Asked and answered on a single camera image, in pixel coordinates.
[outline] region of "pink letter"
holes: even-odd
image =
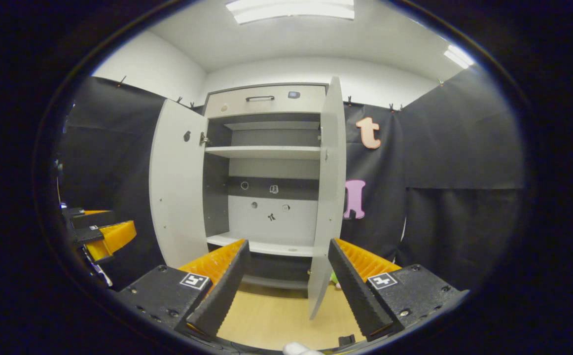
[[[365,216],[365,212],[361,209],[361,192],[365,186],[363,180],[348,180],[346,181],[346,189],[348,189],[348,202],[346,204],[346,213],[343,218],[350,218],[350,211],[357,213],[357,219]]]

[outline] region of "wooden floor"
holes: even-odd
[[[289,342],[311,349],[339,346],[338,338],[354,334],[363,341],[343,292],[329,283],[318,315],[308,317],[304,291],[242,284],[218,337],[257,348],[282,350]]]

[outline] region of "open cabinet door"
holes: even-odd
[[[179,268],[208,252],[203,221],[203,155],[208,119],[166,100],[148,173],[151,215],[166,265]]]
[[[339,78],[332,77],[321,112],[320,195],[311,277],[309,278],[309,316],[315,317],[324,299],[332,268],[328,248],[339,238],[343,218],[346,183],[346,119]]]

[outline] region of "white cabinet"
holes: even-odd
[[[180,267],[208,245],[241,238],[252,256],[310,260],[303,283],[314,317],[331,274],[327,251],[340,236],[345,195],[339,79],[212,93],[204,113],[166,100],[154,133],[149,192],[164,260]],[[258,276],[246,282],[297,284]]]

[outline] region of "black curtain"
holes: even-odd
[[[363,218],[353,215],[341,224],[341,239],[393,260],[403,232],[405,189],[403,132],[388,108],[344,103],[346,117],[346,180],[363,180]],[[370,149],[361,142],[357,122],[372,117],[381,146]]]
[[[139,88],[87,78],[61,139],[61,200],[70,207],[113,210],[119,221],[135,221],[137,236],[101,265],[115,289],[164,263],[148,195],[151,145],[163,101]]]
[[[456,288],[478,286],[508,245],[525,198],[516,115],[473,66],[398,115],[406,227],[395,262]]]

